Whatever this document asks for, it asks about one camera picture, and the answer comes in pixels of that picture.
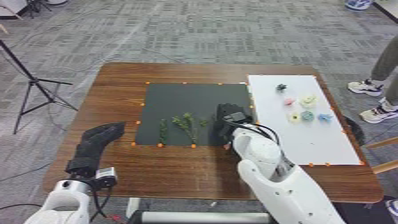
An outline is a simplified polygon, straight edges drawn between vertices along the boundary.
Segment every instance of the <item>person's leg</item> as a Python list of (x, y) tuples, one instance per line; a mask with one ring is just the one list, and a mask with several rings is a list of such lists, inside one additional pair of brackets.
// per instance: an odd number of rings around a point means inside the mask
[(378, 107), (366, 110), (358, 115), (367, 123), (380, 123), (383, 120), (398, 117), (398, 76), (389, 85)]
[(371, 77), (362, 82), (350, 82), (348, 89), (353, 93), (366, 93), (369, 96), (382, 94), (383, 81), (398, 65), (398, 36), (392, 38), (378, 58)]
[(389, 42), (371, 71), (371, 80), (383, 81), (398, 65), (398, 36)]

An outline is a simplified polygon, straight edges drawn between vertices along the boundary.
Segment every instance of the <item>blue object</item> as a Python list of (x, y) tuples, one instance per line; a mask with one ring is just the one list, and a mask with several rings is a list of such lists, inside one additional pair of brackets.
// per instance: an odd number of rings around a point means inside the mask
[(312, 121), (314, 120), (314, 114), (309, 111), (302, 112), (302, 120), (303, 121)]
[(364, 11), (374, 0), (344, 0), (344, 7), (353, 11)]
[(318, 119), (319, 119), (319, 121), (325, 121), (328, 123), (330, 120), (332, 120), (332, 115), (330, 114), (319, 114)]

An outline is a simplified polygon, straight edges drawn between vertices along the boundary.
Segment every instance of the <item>tripod stand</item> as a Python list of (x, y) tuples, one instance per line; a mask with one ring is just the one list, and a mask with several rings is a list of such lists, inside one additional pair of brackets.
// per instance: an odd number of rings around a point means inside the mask
[[(53, 81), (53, 80), (48, 80), (48, 79), (37, 79), (33, 77), (33, 75), (30, 74), (17, 58), (16, 58), (16, 55), (14, 53), (10, 52), (10, 49), (8, 47), (5, 46), (3, 44), (3, 41), (0, 40), (0, 47), (3, 48), (3, 51), (7, 52), (10, 58), (12, 58), (12, 61), (24, 73), (24, 76), (28, 78), (28, 89), (26, 89), (26, 93), (24, 93), (24, 98), (23, 98), (23, 103), (21, 103), (21, 109), (19, 109), (19, 113), (17, 113), (17, 119), (16, 119), (16, 125), (14, 125), (14, 134), (17, 132), (17, 127), (19, 127), (19, 122), (21, 122), (21, 117), (26, 113), (30, 113), (33, 110), (37, 110), (40, 107), (44, 107), (49, 103), (55, 103), (58, 104), (62, 107), (72, 109), (74, 111), (78, 110), (76, 107), (67, 103), (67, 101), (62, 99), (62, 97), (58, 96), (56, 92), (58, 92), (58, 87), (60, 85), (71, 85), (71, 83), (67, 82), (58, 82), (58, 81)], [(42, 86), (40, 82), (48, 82), (48, 83), (55, 83), (55, 90), (49, 90), (46, 88), (46, 86)], [(42, 104), (39, 104), (35, 107), (32, 107), (30, 109), (24, 109), (26, 108), (26, 101), (28, 101), (28, 94), (30, 94), (30, 90), (32, 90), (32, 87), (37, 87), (39, 89), (39, 92), (42, 93), (44, 97), (46, 97), (46, 102)]]

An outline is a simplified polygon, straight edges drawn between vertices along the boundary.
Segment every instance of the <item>white board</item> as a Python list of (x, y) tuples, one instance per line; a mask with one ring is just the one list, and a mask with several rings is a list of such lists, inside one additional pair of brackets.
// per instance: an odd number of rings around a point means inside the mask
[[(277, 92), (279, 84), (287, 85)], [(287, 159), (298, 165), (358, 165), (355, 149), (343, 133), (339, 120), (312, 75), (248, 75), (248, 85), (254, 98), (255, 116), (261, 125), (268, 126), (280, 138), (280, 147)], [(302, 97), (316, 95), (316, 106), (305, 109)], [(295, 98), (291, 106), (284, 99)], [(287, 115), (311, 111), (312, 122), (291, 123)], [(318, 120), (318, 114), (330, 114), (330, 122)]]

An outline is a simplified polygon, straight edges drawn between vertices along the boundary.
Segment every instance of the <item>green plant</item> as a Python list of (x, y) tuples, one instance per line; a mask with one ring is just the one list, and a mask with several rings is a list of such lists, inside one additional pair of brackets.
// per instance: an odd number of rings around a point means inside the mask
[(159, 124), (158, 124), (158, 142), (165, 145), (165, 141), (167, 141), (167, 133), (168, 133), (168, 130), (167, 130), (167, 120), (161, 119), (159, 120)]
[(199, 125), (204, 128), (207, 126), (207, 120), (199, 120)]
[(183, 119), (179, 118), (179, 116), (172, 117), (172, 124), (175, 124), (175, 126), (183, 129), (188, 135), (191, 144), (197, 143), (197, 129), (193, 128), (193, 122), (195, 122), (195, 119), (190, 113), (183, 114)]

